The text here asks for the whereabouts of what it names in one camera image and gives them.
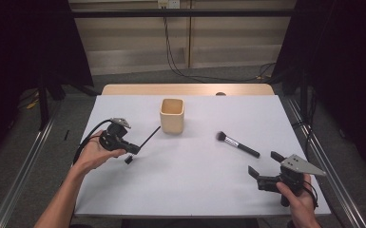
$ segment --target brush handle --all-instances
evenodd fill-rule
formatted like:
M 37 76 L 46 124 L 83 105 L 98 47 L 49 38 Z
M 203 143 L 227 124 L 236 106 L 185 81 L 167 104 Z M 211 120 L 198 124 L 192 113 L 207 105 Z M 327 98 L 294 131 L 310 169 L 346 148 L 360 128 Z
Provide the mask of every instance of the brush handle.
M 243 145 L 243 144 L 241 144 L 241 143 L 239 143 L 239 145 L 238 145 L 237 147 L 238 147 L 239 149 L 241 149 L 241 150 L 243 150 L 243 151 L 245 151 L 245 152 L 249 153 L 250 155 L 252 155 L 252 156 L 256 157 L 256 158 L 259 158 L 259 157 L 260 157 L 260 153 L 259 153 L 259 152 L 255 151 L 255 150 L 253 150 L 253 149 L 251 149 L 251 148 L 248 148 L 247 146 L 245 146 L 245 145 Z

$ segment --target electrical outlet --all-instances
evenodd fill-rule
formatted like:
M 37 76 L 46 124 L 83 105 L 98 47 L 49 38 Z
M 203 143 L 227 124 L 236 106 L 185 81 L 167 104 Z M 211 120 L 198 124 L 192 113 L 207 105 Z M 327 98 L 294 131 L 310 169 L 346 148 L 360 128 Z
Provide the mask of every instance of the electrical outlet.
M 159 9 L 168 9 L 168 0 L 158 0 Z
M 179 9 L 180 0 L 168 0 L 168 9 Z

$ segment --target makeup brush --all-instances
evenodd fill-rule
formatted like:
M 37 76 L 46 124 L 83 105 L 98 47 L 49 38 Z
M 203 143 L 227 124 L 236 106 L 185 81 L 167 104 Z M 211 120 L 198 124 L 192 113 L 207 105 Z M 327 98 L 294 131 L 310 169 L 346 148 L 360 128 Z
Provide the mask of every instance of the makeup brush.
M 243 145 L 243 144 L 241 144 L 241 143 L 233 140 L 232 138 L 227 137 L 226 134 L 224 134 L 222 131 L 220 131 L 218 133 L 218 135 L 216 136 L 216 139 L 218 141 L 225 141 L 225 142 L 227 142 L 227 143 L 229 143 L 229 144 L 231 144 L 233 146 L 236 146 L 238 149 L 241 149 L 241 150 L 249 153 L 250 155 L 252 155 L 252 156 L 254 156 L 256 158 L 259 158 L 260 157 L 260 153 L 259 152 L 255 151 L 255 150 L 253 150 L 251 148 L 248 148 L 247 146 L 245 146 L 245 145 Z

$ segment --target brush bristles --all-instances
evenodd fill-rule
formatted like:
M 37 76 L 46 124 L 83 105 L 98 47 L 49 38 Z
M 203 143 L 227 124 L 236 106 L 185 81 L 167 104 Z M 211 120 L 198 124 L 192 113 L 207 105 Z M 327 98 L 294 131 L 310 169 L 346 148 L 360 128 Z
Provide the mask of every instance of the brush bristles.
M 226 134 L 224 134 L 222 131 L 220 131 L 218 133 L 218 135 L 216 135 L 216 139 L 219 141 L 224 141 L 226 139 Z

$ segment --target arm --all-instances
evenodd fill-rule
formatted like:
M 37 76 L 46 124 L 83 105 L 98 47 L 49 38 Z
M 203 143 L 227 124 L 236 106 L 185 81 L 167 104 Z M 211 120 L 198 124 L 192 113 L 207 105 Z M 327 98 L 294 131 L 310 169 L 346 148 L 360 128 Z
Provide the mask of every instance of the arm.
M 76 199 L 85 175 L 109 158 L 125 153 L 123 149 L 107 151 L 100 146 L 101 131 L 94 134 L 85 146 L 79 160 L 70 168 L 63 184 L 34 227 L 69 227 Z
M 304 174 L 304 180 L 311 183 L 310 175 Z M 314 214 L 313 199 L 307 192 L 301 191 L 298 196 L 295 196 L 286 184 L 278 182 L 277 187 L 290 202 L 292 220 L 297 228 L 320 227 Z M 311 186 L 306 183 L 304 187 L 311 190 Z

